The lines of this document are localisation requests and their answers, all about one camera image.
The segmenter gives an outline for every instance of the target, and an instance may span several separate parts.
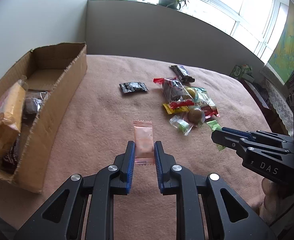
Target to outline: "pink snack packet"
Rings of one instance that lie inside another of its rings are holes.
[[[134,121],[135,134],[135,163],[140,165],[154,164],[154,139],[152,122]]]

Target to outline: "green and yellow painting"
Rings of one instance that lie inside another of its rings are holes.
[[[284,82],[294,71],[294,4],[292,2],[289,3],[284,30],[268,63]]]

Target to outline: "yellow bread package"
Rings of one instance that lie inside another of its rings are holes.
[[[18,80],[0,98],[0,159],[13,146],[22,126],[26,83]]]

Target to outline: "pink fleece fabric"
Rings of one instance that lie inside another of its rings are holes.
[[[201,175],[215,172],[253,207],[264,198],[262,177],[241,166],[231,149],[218,152],[208,125],[184,136],[168,122],[164,95],[153,78],[173,77],[169,63],[88,55],[88,71],[73,96],[51,151],[42,194],[0,180],[0,217],[21,225],[72,174],[87,176],[112,164],[134,139],[133,120],[153,123],[154,141],[162,141],[176,162]],[[263,114],[236,80],[205,69],[186,67],[194,86],[207,89],[221,115],[220,126],[270,131]],[[148,93],[123,95],[119,83],[144,82]],[[175,239],[175,196],[160,194],[154,165],[135,165],[132,190],[115,196],[115,239]]]

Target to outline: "silver screw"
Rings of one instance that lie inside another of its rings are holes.
[[[80,180],[80,175],[79,174],[74,174],[70,178],[71,178],[72,181],[77,181],[77,180]]]
[[[180,165],[173,165],[173,170],[174,171],[181,171],[182,167]]]
[[[116,171],[118,167],[116,165],[110,165],[108,166],[108,171]]]
[[[209,175],[211,180],[219,180],[219,175],[216,173],[212,173]]]

